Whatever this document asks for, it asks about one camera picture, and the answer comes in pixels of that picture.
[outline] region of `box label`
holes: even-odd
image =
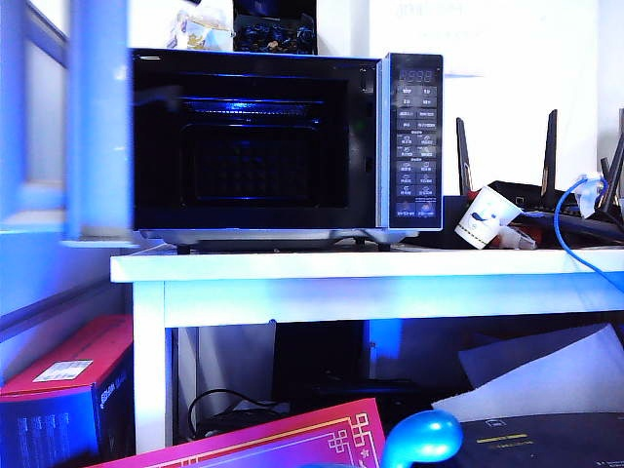
[[[40,373],[33,382],[49,382],[51,380],[73,380],[82,373],[93,360],[61,361],[54,363]]]

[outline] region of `paper cup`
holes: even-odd
[[[500,226],[506,226],[522,212],[496,190],[484,186],[455,227],[455,232],[470,245],[482,249]]]

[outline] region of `red box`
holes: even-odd
[[[132,344],[132,316],[101,316],[0,388],[0,466],[134,454]]]
[[[98,468],[279,466],[378,468],[385,438],[373,398],[259,424],[97,465]]]

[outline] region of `microwave oven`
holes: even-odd
[[[143,237],[387,250],[442,229],[442,56],[131,53]]]

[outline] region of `pink book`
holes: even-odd
[[[298,468],[336,463],[378,468],[384,441],[375,400],[369,398],[95,466]]]

